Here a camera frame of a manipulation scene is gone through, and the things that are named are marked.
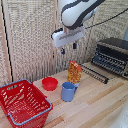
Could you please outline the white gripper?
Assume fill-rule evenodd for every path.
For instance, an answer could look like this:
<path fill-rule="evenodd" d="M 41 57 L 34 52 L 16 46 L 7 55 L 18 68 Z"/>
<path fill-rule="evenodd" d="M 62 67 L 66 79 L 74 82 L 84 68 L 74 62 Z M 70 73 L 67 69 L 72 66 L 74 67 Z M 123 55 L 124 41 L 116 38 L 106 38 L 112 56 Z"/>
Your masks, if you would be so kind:
<path fill-rule="evenodd" d="M 74 30 L 69 30 L 65 32 L 63 28 L 55 30 L 51 35 L 53 46 L 58 48 L 62 47 L 65 44 L 73 42 L 73 49 L 77 49 L 77 42 L 76 40 L 82 38 L 85 35 L 85 28 L 83 26 L 78 27 Z M 65 54 L 65 49 L 61 48 L 61 54 Z"/>

